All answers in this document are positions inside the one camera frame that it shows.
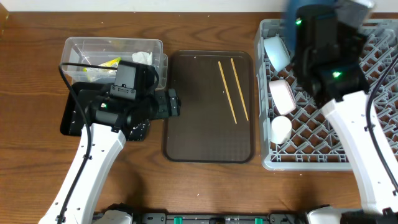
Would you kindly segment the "light blue small bowl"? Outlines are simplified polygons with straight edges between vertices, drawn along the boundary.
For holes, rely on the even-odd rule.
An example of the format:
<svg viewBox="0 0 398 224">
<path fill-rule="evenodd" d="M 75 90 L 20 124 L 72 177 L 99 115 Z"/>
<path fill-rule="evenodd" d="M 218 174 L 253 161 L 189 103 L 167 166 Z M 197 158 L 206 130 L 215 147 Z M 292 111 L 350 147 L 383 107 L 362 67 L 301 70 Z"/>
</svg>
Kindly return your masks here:
<svg viewBox="0 0 398 224">
<path fill-rule="evenodd" d="M 276 72 L 282 71 L 289 65 L 289 51 L 279 36 L 264 39 L 264 49 Z"/>
</svg>

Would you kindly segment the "white napkin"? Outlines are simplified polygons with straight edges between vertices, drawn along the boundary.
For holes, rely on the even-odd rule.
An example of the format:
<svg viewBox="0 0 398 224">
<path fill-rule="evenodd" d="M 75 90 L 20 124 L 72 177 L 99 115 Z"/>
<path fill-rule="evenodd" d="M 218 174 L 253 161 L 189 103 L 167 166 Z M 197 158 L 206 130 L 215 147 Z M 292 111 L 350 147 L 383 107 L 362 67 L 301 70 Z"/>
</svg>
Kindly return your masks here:
<svg viewBox="0 0 398 224">
<path fill-rule="evenodd" d="M 152 65 L 153 56 L 152 52 L 136 52 L 132 54 L 132 61 L 144 65 Z"/>
</svg>

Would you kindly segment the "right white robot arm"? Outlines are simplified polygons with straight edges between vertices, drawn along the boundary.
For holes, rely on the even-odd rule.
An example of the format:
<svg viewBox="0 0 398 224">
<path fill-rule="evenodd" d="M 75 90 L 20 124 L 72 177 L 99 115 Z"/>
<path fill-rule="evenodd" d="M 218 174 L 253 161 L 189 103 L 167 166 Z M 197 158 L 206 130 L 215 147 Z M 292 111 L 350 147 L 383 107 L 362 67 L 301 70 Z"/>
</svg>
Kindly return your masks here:
<svg viewBox="0 0 398 224">
<path fill-rule="evenodd" d="M 361 208 L 307 212 L 308 223 L 396 223 L 397 160 L 359 65 L 367 37 L 359 30 L 373 1 L 290 1 L 286 37 L 294 75 L 332 125 L 354 173 Z"/>
</svg>

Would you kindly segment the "yellow white snack wrapper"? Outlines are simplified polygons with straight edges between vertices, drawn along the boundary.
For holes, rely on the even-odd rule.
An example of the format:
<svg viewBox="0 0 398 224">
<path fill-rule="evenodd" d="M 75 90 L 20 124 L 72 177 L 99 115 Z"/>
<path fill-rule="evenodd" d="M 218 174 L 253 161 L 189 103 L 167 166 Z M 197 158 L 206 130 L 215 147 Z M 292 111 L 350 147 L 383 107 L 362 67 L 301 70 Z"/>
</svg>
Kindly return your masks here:
<svg viewBox="0 0 398 224">
<path fill-rule="evenodd" d="M 105 67 L 113 67 L 117 68 L 119 62 L 121 61 L 121 57 L 114 58 L 107 62 L 98 65 L 98 68 L 93 67 L 84 67 L 83 71 L 87 73 L 86 77 L 90 82 L 94 82 L 99 80 L 100 78 L 107 78 L 116 74 L 116 70 L 112 69 L 104 69 Z"/>
</svg>

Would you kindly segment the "white paper cup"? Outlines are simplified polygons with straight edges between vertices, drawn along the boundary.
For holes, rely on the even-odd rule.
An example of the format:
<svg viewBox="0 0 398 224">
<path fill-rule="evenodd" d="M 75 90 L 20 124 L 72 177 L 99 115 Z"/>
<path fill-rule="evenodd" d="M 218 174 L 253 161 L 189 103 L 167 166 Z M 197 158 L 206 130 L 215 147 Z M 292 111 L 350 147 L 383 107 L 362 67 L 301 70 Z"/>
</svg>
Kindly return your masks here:
<svg viewBox="0 0 398 224">
<path fill-rule="evenodd" d="M 271 142 L 283 144 L 290 139 L 292 123 L 286 116 L 278 116 L 271 122 Z"/>
</svg>

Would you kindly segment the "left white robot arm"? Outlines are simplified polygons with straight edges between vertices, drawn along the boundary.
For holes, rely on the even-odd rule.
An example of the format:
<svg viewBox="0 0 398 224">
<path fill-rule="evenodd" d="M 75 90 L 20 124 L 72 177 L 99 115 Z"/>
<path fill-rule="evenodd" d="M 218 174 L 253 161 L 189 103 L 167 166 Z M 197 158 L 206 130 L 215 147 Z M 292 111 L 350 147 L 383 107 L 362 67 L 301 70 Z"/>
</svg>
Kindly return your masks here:
<svg viewBox="0 0 398 224">
<path fill-rule="evenodd" d="M 109 171 L 131 131 L 145 120 L 180 115 L 175 90 L 158 90 L 151 65 L 122 60 L 116 79 L 86 106 L 65 80 L 83 120 L 81 139 L 65 180 L 41 223 L 91 223 Z"/>
</svg>

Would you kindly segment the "dark blue bowl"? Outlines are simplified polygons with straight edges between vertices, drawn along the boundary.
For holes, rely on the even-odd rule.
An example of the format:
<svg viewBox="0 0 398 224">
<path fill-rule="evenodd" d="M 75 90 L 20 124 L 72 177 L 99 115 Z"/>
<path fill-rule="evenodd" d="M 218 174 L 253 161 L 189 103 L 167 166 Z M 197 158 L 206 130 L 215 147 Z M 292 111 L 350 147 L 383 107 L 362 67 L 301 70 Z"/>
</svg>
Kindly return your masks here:
<svg viewBox="0 0 398 224">
<path fill-rule="evenodd" d="M 334 6 L 335 0 L 288 0 L 285 7 L 284 25 L 285 25 L 285 41 L 287 48 L 295 52 L 296 46 L 296 12 L 300 7 L 307 5 L 326 5 Z"/>
</svg>

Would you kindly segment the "white bowl with rice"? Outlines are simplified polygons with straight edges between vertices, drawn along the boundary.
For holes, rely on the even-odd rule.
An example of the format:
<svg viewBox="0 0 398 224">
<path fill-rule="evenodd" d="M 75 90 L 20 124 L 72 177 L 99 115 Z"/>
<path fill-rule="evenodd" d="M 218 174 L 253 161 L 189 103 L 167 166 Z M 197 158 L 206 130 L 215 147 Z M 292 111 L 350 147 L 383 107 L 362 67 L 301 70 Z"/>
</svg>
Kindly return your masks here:
<svg viewBox="0 0 398 224">
<path fill-rule="evenodd" d="M 269 82 L 272 99 L 280 115 L 287 115 L 296 109 L 295 98 L 289 83 L 285 80 Z"/>
</svg>

